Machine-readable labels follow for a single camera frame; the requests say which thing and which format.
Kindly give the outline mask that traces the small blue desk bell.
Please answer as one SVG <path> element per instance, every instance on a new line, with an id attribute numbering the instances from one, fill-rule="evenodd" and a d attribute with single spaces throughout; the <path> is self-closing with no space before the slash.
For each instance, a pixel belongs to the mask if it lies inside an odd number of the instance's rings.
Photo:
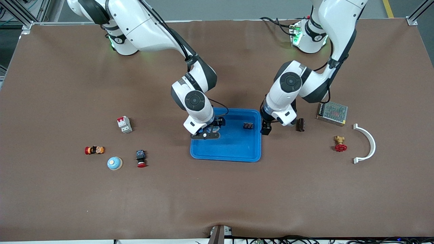
<path id="1" fill-rule="evenodd" d="M 123 160 L 120 157 L 111 157 L 106 165 L 110 170 L 118 170 L 123 166 Z"/>

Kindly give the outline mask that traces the blue plastic tray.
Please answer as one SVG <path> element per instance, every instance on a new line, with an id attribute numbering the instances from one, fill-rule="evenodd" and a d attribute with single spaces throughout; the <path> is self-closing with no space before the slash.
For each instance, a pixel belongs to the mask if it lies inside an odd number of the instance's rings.
<path id="1" fill-rule="evenodd" d="M 257 162 L 261 158 L 261 116 L 257 110 L 230 108 L 224 116 L 226 125 L 219 129 L 219 139 L 191 140 L 194 159 L 231 162 Z M 244 122 L 254 129 L 243 129 Z"/>

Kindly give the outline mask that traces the metal mesh power supply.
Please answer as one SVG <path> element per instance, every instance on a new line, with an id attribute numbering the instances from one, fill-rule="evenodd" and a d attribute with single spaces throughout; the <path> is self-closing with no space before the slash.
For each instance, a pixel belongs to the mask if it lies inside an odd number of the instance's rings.
<path id="1" fill-rule="evenodd" d="M 316 119 L 343 127 L 347 113 L 348 106 L 335 102 L 320 103 Z"/>

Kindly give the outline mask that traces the brown table mat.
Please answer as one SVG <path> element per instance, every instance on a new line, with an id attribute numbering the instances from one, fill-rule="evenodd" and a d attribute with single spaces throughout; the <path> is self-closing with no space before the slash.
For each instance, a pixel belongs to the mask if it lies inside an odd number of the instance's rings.
<path id="1" fill-rule="evenodd" d="M 256 163 L 190 156 L 170 95 L 184 73 L 173 50 L 119 55 L 99 26 L 23 35 L 0 91 L 0 241 L 201 238 L 215 225 L 250 237 L 434 237 L 434 68 L 417 27 L 360 20 L 331 89 L 347 125 L 298 99 L 306 131 L 274 124 Z M 370 144 L 355 123 L 376 142 L 358 164 Z M 91 146 L 104 153 L 86 155 Z M 110 170 L 111 157 L 123 166 Z"/>

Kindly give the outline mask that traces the brass valve red handwheel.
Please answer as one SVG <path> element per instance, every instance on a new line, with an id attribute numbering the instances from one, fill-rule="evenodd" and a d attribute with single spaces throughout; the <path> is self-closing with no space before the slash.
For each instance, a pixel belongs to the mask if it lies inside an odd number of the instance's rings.
<path id="1" fill-rule="evenodd" d="M 336 152 L 343 152 L 347 150 L 347 145 L 344 144 L 345 141 L 345 137 L 341 137 L 341 136 L 335 136 L 334 137 L 335 140 L 335 151 Z"/>

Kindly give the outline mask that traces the white red circuit breaker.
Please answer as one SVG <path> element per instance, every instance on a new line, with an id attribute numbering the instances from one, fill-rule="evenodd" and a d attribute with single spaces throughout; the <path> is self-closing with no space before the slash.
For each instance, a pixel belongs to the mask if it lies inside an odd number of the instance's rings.
<path id="1" fill-rule="evenodd" d="M 118 124 L 118 127 L 121 129 L 121 132 L 124 134 L 128 134 L 128 133 L 131 133 L 133 131 L 130 120 L 127 116 L 119 117 L 117 119 L 117 124 Z"/>

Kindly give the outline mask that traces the white half-round pipe clamp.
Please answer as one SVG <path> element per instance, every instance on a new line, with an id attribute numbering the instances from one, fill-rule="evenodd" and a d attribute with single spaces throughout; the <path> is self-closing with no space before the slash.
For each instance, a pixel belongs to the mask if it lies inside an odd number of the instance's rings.
<path id="1" fill-rule="evenodd" d="M 364 128 L 359 127 L 359 125 L 357 123 L 353 124 L 352 128 L 353 128 L 353 130 L 359 131 L 360 133 L 364 134 L 364 136 L 366 136 L 366 138 L 368 139 L 369 144 L 370 144 L 370 152 L 367 154 L 367 156 L 356 157 L 353 159 L 353 164 L 358 164 L 358 162 L 370 159 L 375 154 L 376 142 L 375 142 L 375 139 L 372 136 L 372 134 L 370 132 L 368 132 L 367 130 L 365 130 Z"/>

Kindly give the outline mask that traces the aluminium frame profile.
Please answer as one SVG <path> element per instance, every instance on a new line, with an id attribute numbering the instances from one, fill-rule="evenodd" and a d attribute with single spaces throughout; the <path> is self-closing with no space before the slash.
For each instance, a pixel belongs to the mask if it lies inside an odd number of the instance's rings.
<path id="1" fill-rule="evenodd" d="M 421 4 L 409 15 L 406 20 L 409 26 L 417 26 L 417 19 L 426 12 L 432 5 L 434 0 L 423 0 Z"/>
<path id="2" fill-rule="evenodd" d="M 31 27 L 45 19 L 52 0 L 0 0 L 0 29 Z"/>

